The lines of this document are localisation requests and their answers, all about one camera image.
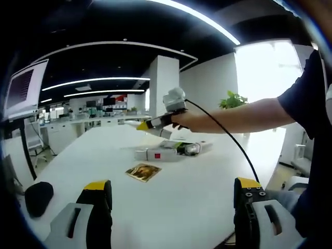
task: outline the person's arm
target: person's arm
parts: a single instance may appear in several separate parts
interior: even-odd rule
[[[263,99],[240,107],[218,110],[211,115],[231,133],[257,132],[293,123],[277,98]],[[223,133],[222,128],[208,115],[190,111],[172,117],[174,123],[192,132]]]

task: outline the green leaves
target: green leaves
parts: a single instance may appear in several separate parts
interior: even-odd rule
[[[245,105],[248,102],[248,98],[242,97],[237,93],[233,93],[232,91],[227,91],[228,99],[221,100],[219,103],[219,107],[221,109],[230,109],[234,107],[238,107],[241,105]]]

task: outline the black ceiling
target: black ceiling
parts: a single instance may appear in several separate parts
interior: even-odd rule
[[[236,7],[239,6],[239,15],[244,16],[249,10],[246,12],[243,4],[248,2],[251,6],[254,1],[259,4],[261,0],[177,0],[219,22],[241,44],[272,38],[291,38],[294,43],[304,45],[310,42],[299,20],[275,3],[257,5],[261,8],[259,14],[251,10],[246,20],[234,21]],[[57,1],[47,8],[43,4],[40,6],[45,13],[40,10],[40,19],[33,19],[34,24],[39,25],[30,25],[30,31],[21,30],[18,33],[24,34],[24,39],[16,34],[17,40],[13,41],[19,51],[15,70],[68,45],[91,42],[127,39],[129,42],[184,50],[184,53],[198,58],[196,64],[233,52],[234,49],[233,42],[213,27],[190,14],[160,3],[145,0],[66,0]],[[222,10],[226,14],[218,16]],[[235,10],[234,15],[227,15],[228,10]],[[142,77],[157,55],[179,59],[180,67],[192,61],[177,53],[143,46],[113,44],[74,48],[48,57],[42,88],[90,78]],[[132,89],[135,83],[134,80],[106,80],[94,81],[90,85],[92,90],[97,91]],[[86,83],[42,91],[39,100],[52,98],[53,102],[63,101],[64,92],[77,93],[75,88],[84,85]],[[147,87],[148,82],[141,86],[143,89]]]

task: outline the black shirt sleeve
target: black shirt sleeve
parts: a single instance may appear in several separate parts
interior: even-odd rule
[[[313,139],[317,126],[326,116],[324,74],[318,51],[312,52],[302,76],[278,100]]]

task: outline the monitor screen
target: monitor screen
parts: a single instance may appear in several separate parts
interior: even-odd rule
[[[95,101],[87,101],[87,107],[96,107]]]
[[[7,89],[3,120],[26,118],[38,113],[40,88],[48,59],[14,73]]]
[[[103,105],[115,105],[115,98],[104,98]]]

